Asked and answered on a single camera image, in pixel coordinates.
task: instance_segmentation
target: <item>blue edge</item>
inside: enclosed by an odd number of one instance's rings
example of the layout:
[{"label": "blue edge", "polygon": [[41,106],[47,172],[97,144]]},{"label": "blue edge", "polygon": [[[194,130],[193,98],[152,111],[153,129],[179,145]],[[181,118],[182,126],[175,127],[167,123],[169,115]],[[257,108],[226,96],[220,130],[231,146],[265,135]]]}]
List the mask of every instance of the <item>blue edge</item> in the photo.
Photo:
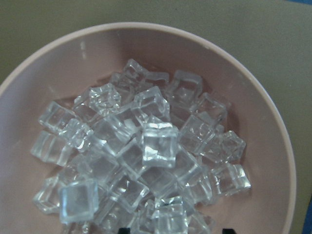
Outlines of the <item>blue edge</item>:
[{"label": "blue edge", "polygon": [[310,199],[310,204],[307,210],[306,219],[304,220],[304,225],[302,229],[302,234],[312,233],[312,199]]},{"label": "blue edge", "polygon": [[295,1],[295,2],[299,2],[299,3],[312,4],[312,0],[288,0],[288,1]]}]

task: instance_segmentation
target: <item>table surface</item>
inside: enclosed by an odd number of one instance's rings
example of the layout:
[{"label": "table surface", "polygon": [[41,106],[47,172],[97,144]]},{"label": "table surface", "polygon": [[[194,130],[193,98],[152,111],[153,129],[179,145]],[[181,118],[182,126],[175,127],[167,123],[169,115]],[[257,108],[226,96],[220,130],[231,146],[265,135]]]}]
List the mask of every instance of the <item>table surface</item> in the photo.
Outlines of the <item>table surface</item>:
[{"label": "table surface", "polygon": [[282,0],[2,0],[0,83],[47,43],[121,21],[159,23],[199,35],[233,55],[261,82],[292,141],[297,202],[290,233],[301,233],[312,193],[312,5]]}]

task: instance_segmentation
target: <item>bowl rim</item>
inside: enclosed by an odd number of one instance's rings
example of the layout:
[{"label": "bowl rim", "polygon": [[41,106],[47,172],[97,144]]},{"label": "bowl rim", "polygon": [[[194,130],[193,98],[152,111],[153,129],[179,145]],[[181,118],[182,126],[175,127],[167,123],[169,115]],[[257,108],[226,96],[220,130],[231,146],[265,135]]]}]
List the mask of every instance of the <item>bowl rim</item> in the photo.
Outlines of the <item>bowl rim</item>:
[{"label": "bowl rim", "polygon": [[85,29],[81,29],[72,33],[69,33],[61,38],[58,38],[46,46],[40,48],[35,53],[33,53],[31,56],[29,56],[27,59],[25,59],[18,67],[16,67],[12,73],[2,82],[0,85],[0,98],[3,96],[6,90],[8,90],[9,86],[17,79],[19,74],[28,67],[31,63],[36,61],[39,57],[42,55],[48,53],[49,51],[53,50],[54,48],[65,44],[73,39],[77,39],[79,37],[93,34],[101,31],[110,31],[110,30],[119,30],[119,29],[145,29],[145,30],[154,30],[154,31],[161,31],[168,34],[173,34],[176,36],[180,36],[186,39],[189,39],[191,41],[194,41],[204,48],[210,49],[217,53],[218,55],[222,56],[225,60],[230,62],[233,66],[235,66],[239,71],[241,71],[248,79],[249,81],[254,85],[254,87],[257,89],[257,91],[261,94],[261,96],[264,98],[266,104],[268,105],[269,109],[273,113],[273,116],[278,124],[278,128],[281,131],[282,138],[284,140],[286,151],[287,151],[287,159],[289,163],[289,171],[290,171],[290,194],[289,194],[289,204],[288,204],[288,211],[287,216],[283,228],[283,234],[288,234],[291,228],[292,220],[293,220],[293,214],[294,214],[294,208],[295,208],[295,201],[296,201],[296,168],[295,168],[295,160],[294,160],[294,154],[292,149],[292,144],[290,141],[289,134],[287,132],[285,123],[276,107],[276,105],[273,103],[271,97],[267,93],[267,91],[264,89],[264,87],[261,85],[261,83],[253,76],[253,74],[244,66],[242,65],[238,60],[236,60],[233,56],[231,56],[229,53],[218,47],[217,45],[213,44],[212,42],[201,38],[193,33],[173,28],[166,25],[156,24],[156,23],[147,23],[147,22],[115,22],[115,23],[107,23],[107,24],[101,24],[96,25],[92,27],[88,27]]}]

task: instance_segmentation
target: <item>bowl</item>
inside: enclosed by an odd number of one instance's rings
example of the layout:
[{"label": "bowl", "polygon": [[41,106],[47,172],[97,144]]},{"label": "bowl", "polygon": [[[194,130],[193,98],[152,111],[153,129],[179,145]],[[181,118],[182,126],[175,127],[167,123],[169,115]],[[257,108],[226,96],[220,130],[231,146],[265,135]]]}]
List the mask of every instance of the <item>bowl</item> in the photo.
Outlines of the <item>bowl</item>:
[{"label": "bowl", "polygon": [[55,170],[31,156],[42,127],[37,119],[55,99],[73,97],[120,71],[129,58],[151,70],[182,69],[204,79],[204,91],[232,103],[228,128],[247,143],[242,165],[249,193],[199,209],[216,220],[214,234],[287,234],[295,204],[291,143],[283,120],[261,84],[236,59],[191,33],[151,23],[112,23],[83,29],[46,45],[0,86],[0,233],[58,234],[57,215],[32,203]]}]

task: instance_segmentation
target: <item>plastic bowl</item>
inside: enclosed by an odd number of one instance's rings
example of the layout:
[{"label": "plastic bowl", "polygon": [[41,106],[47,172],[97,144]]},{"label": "plastic bowl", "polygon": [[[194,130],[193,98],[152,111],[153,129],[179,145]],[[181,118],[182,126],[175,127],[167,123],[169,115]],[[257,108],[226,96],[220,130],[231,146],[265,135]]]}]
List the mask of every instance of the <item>plastic bowl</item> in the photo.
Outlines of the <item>plastic bowl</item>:
[{"label": "plastic bowl", "polygon": [[0,233],[58,234],[57,215],[32,203],[55,169],[30,155],[37,119],[55,99],[80,94],[134,58],[149,69],[197,73],[204,90],[232,103],[229,128],[247,142],[242,164],[246,194],[199,207],[217,221],[215,234],[287,234],[295,204],[295,165],[282,118],[256,78],[231,55],[191,33],[151,23],[112,23],[64,36],[35,52],[0,86]]}]

